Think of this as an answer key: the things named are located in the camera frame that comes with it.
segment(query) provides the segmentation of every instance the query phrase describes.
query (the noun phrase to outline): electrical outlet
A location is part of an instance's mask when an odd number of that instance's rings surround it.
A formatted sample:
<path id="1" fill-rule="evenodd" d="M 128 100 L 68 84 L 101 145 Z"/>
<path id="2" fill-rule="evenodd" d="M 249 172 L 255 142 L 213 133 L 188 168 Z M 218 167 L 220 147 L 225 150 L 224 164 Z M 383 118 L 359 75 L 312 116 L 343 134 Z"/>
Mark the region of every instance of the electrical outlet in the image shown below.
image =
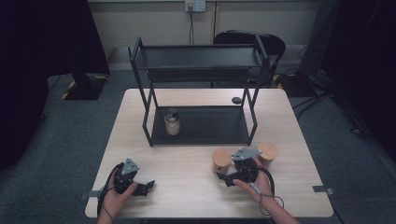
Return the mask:
<path id="1" fill-rule="evenodd" d="M 195 11 L 195 0 L 188 0 L 184 2 L 184 10 L 185 11 Z"/>
<path id="2" fill-rule="evenodd" d="M 206 2 L 205 0 L 195 0 L 194 11 L 203 12 L 206 10 Z"/>

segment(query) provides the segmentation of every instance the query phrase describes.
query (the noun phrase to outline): black chair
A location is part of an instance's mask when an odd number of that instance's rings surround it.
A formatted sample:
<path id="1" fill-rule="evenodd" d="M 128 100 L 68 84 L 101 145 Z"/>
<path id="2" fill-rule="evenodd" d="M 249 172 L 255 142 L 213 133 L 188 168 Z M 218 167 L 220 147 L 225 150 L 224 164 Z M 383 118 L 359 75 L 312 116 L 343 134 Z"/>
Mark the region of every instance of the black chair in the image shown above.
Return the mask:
<path id="1" fill-rule="evenodd" d="M 271 84 L 274 78 L 274 74 L 276 72 L 277 64 L 280 58 L 283 56 L 285 52 L 286 45 L 282 39 L 275 35 L 261 34 L 256 32 L 249 31 L 238 31 L 238 30 L 230 30 L 219 33 L 216 35 L 213 44 L 253 44 L 254 37 L 258 35 L 264 45 L 265 51 L 267 54 L 271 56 L 276 56 L 276 59 L 272 63 L 269 71 L 269 76 L 265 78 L 263 82 L 263 86 L 266 88 L 271 88 Z M 259 75 L 259 70 L 252 70 L 251 77 L 248 78 L 248 83 L 255 84 L 257 77 Z M 211 82 L 210 88 L 213 88 L 214 81 Z"/>

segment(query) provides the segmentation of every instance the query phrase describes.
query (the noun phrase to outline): shelf tray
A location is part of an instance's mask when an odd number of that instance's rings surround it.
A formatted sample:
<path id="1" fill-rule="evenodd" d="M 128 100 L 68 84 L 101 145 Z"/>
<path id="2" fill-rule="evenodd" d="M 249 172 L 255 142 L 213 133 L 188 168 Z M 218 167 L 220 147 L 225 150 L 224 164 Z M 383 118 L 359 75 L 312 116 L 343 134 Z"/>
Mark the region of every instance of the shelf tray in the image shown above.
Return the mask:
<path id="1" fill-rule="evenodd" d="M 166 132 L 163 111 L 176 108 L 180 133 Z M 152 129 L 153 145 L 246 144 L 248 127 L 240 105 L 159 106 Z"/>

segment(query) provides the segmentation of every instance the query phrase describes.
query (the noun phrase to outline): person's left hand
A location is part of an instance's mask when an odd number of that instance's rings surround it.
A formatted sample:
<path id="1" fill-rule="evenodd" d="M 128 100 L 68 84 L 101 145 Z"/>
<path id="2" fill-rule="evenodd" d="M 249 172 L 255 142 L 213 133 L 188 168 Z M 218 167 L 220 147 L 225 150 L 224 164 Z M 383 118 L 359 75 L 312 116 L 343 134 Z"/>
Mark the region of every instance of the person's left hand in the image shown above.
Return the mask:
<path id="1" fill-rule="evenodd" d="M 127 190 L 125 190 L 125 192 L 118 194 L 114 189 L 114 177 L 116 176 L 117 171 L 118 169 L 116 169 L 113 172 L 113 175 L 110 177 L 110 183 L 112 184 L 108 187 L 109 190 L 105 196 L 105 199 L 103 200 L 102 210 L 97 223 L 112 223 L 124 206 L 125 202 L 137 188 L 137 183 L 134 182 L 128 187 Z"/>

